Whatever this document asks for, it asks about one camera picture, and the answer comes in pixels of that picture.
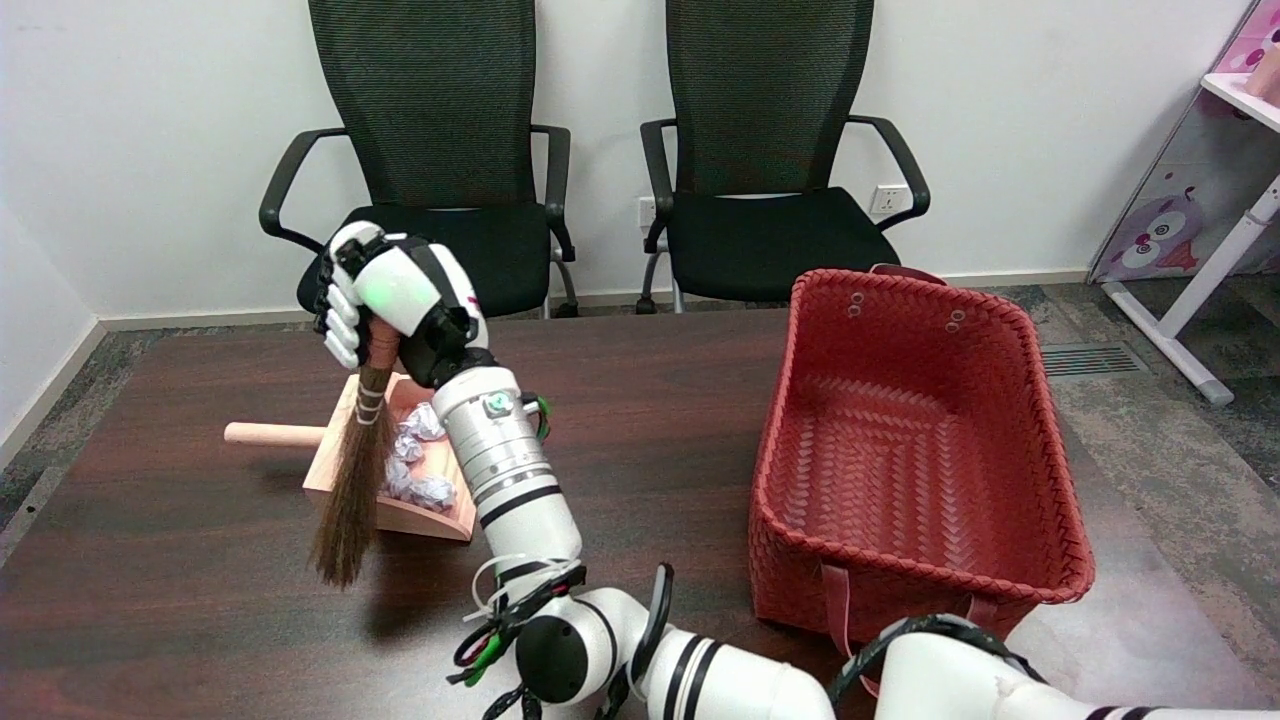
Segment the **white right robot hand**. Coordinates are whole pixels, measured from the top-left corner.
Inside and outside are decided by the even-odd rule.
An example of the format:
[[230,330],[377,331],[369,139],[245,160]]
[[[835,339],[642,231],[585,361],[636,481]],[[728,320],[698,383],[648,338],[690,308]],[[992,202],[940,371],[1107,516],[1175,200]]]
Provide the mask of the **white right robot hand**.
[[398,363],[421,387],[497,366],[467,272],[443,243],[349,222],[302,287],[316,332],[346,369]]

